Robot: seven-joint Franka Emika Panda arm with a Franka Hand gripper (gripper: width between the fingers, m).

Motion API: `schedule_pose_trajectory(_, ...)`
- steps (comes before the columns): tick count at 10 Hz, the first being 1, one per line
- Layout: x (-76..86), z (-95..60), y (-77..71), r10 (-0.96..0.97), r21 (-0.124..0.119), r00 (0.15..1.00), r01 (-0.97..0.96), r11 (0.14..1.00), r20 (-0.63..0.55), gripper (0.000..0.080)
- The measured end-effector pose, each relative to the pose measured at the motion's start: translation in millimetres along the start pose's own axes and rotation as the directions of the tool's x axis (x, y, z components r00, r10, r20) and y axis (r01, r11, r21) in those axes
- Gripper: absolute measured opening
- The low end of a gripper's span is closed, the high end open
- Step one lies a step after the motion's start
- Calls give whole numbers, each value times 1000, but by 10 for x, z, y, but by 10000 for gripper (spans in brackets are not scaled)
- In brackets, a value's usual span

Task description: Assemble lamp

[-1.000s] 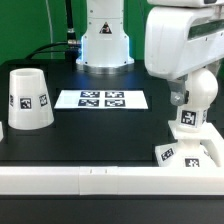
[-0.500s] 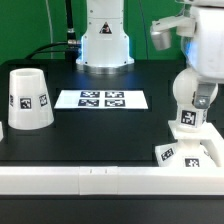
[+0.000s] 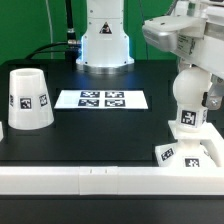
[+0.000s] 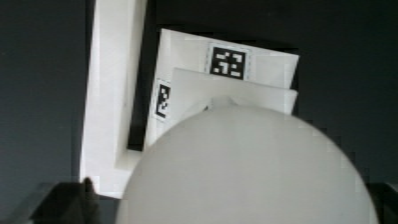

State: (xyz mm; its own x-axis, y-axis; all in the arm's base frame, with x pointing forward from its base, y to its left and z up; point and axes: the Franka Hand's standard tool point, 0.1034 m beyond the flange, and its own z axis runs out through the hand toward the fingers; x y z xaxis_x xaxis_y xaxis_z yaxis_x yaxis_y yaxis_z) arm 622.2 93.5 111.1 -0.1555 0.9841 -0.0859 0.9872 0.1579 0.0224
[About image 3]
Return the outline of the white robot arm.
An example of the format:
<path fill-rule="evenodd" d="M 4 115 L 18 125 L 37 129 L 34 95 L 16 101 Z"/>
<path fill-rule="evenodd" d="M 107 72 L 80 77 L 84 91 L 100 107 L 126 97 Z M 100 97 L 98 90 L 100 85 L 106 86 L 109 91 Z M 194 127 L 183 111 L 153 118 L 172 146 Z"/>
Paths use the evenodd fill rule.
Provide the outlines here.
<path fill-rule="evenodd" d="M 82 70 L 112 73 L 133 63 L 123 29 L 124 0 L 87 0 L 87 30 L 81 39 Z M 212 75 L 204 98 L 211 110 L 224 99 L 224 0 L 173 0 L 169 11 L 143 22 L 147 44 Z"/>

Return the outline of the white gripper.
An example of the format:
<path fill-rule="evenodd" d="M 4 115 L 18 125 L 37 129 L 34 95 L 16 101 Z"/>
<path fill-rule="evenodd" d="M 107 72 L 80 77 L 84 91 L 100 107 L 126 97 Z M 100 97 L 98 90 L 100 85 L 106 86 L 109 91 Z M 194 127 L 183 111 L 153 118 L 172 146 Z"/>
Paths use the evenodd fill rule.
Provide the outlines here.
<path fill-rule="evenodd" d="M 142 31 L 148 44 L 179 57 L 179 72 L 194 64 L 224 79 L 224 0 L 178 0 Z"/>

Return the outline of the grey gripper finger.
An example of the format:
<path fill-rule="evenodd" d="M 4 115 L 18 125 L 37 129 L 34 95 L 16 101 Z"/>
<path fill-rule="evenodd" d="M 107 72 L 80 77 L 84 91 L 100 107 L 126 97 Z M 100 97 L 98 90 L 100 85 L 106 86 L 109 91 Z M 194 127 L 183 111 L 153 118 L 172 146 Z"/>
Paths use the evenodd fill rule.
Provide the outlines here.
<path fill-rule="evenodd" d="M 224 98 L 224 79 L 212 75 L 211 86 L 207 92 L 204 93 L 202 105 L 209 110 L 218 110 L 222 105 Z"/>

